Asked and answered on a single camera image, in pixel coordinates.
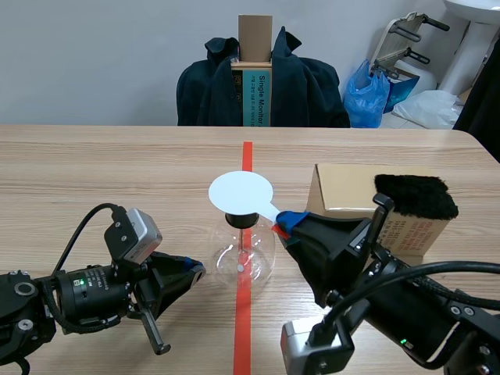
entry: black lid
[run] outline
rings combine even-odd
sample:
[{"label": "black lid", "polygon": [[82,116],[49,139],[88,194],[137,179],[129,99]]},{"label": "black lid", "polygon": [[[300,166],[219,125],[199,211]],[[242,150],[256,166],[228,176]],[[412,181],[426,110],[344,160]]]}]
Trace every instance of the black lid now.
[{"label": "black lid", "polygon": [[248,229],[257,224],[259,220],[258,213],[249,213],[248,215],[231,215],[226,214],[226,221],[232,227],[237,229]]}]

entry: blue plastic bag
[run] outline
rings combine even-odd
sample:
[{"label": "blue plastic bag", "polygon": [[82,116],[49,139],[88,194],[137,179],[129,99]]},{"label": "blue plastic bag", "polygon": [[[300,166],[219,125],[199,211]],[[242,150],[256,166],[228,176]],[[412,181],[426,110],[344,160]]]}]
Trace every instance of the blue plastic bag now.
[{"label": "blue plastic bag", "polygon": [[365,60],[349,79],[345,92],[344,107],[351,127],[379,127],[390,88],[385,75],[370,77],[370,65]]}]

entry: white plastic bag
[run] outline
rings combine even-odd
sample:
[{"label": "white plastic bag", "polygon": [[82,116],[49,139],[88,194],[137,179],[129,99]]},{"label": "white plastic bag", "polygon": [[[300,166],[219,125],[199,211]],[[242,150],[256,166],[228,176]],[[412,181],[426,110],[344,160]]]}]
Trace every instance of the white plastic bag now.
[{"label": "white plastic bag", "polygon": [[393,113],[427,129],[450,130],[459,119],[452,108],[456,96],[446,91],[424,91],[395,105]]}]

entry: screw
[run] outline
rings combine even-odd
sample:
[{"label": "screw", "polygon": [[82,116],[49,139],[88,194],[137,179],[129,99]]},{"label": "screw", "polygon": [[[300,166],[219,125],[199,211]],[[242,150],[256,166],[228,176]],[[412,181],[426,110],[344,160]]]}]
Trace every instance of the screw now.
[{"label": "screw", "polygon": [[465,312],[465,314],[467,314],[469,316],[472,316],[475,313],[474,310],[472,310],[470,307],[464,308],[463,311]]},{"label": "screw", "polygon": [[479,353],[483,354],[483,355],[490,355],[491,354],[491,350],[488,346],[480,346],[479,347]]},{"label": "screw", "polygon": [[490,375],[490,373],[491,373],[490,369],[485,365],[481,365],[481,366],[477,367],[477,369],[479,370],[479,373],[481,375]]},{"label": "screw", "polygon": [[461,313],[460,309],[459,309],[458,307],[456,307],[456,306],[452,306],[452,307],[450,308],[450,310],[451,310],[451,311],[452,311],[452,313],[454,313],[455,315],[460,315],[460,313]]},{"label": "screw", "polygon": [[17,324],[18,328],[20,330],[32,330],[33,329],[33,322],[29,319],[23,319]]}]

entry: white paper disc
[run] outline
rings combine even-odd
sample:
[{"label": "white paper disc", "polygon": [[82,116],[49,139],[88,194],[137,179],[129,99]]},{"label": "white paper disc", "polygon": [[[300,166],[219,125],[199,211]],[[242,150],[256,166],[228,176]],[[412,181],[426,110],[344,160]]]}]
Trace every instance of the white paper disc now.
[{"label": "white paper disc", "polygon": [[212,204],[224,213],[258,213],[276,221],[279,210],[271,204],[273,186],[261,175],[242,170],[217,177],[209,189]]}]

